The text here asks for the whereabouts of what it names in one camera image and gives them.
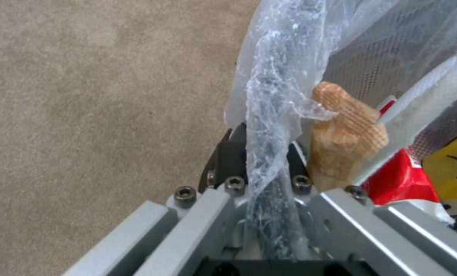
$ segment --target bolt head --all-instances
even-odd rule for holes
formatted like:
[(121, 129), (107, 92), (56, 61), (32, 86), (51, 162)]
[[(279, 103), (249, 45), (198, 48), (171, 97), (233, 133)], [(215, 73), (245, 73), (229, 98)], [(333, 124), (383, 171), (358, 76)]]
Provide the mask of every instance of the bolt head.
[(295, 194), (309, 194), (312, 190), (312, 181), (304, 175), (295, 175), (292, 179), (292, 187)]
[(196, 202), (196, 190), (190, 186), (179, 187), (174, 193), (174, 203), (180, 208), (189, 208)]
[(225, 192), (232, 196), (242, 196), (246, 192), (246, 182), (242, 177), (230, 176), (225, 180)]

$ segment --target floor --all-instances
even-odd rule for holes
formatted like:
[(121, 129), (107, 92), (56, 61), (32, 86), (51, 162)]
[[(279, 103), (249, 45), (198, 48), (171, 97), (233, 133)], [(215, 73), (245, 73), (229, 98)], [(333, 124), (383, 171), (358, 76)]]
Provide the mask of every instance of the floor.
[(196, 186), (257, 0), (0, 0), (0, 275)]

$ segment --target crumpled plastic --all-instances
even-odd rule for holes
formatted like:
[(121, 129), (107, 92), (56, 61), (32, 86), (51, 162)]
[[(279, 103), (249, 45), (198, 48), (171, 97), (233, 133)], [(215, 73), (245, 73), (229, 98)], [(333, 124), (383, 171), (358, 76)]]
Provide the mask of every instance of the crumpled plastic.
[(398, 0), (262, 0), (238, 59), (225, 112), (246, 121), (249, 201), (244, 239), (258, 236), (265, 257), (308, 259), (293, 202), (286, 154), (300, 118), (335, 114), (311, 99), (334, 52), (379, 20)]

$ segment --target plastic bag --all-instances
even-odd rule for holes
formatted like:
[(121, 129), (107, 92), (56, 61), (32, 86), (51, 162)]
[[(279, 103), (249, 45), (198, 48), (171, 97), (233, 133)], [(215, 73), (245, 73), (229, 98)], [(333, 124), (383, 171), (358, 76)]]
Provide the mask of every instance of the plastic bag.
[(246, 241), (257, 234), (268, 258), (307, 259), (286, 154), (300, 118), (334, 113), (311, 100), (330, 55), (384, 15), (397, 0), (262, 0), (238, 59), (229, 126), (247, 123), (249, 202)]

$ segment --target black plastic part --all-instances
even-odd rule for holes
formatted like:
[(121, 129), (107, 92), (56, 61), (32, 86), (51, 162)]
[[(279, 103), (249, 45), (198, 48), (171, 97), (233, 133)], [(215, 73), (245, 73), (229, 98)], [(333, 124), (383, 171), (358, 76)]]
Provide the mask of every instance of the black plastic part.
[[(287, 159), (290, 166), (291, 178), (295, 175), (308, 177), (307, 169), (294, 145), (289, 146)], [(228, 130), (211, 154), (199, 180), (198, 191), (201, 193), (208, 186), (208, 171), (214, 171), (215, 173), (213, 182), (215, 189), (230, 176), (242, 177), (248, 183), (246, 170), (246, 125), (244, 123), (237, 126), (233, 132)]]
[(363, 261), (290, 260), (209, 260), (205, 259), (194, 276), (375, 276), (377, 273)]

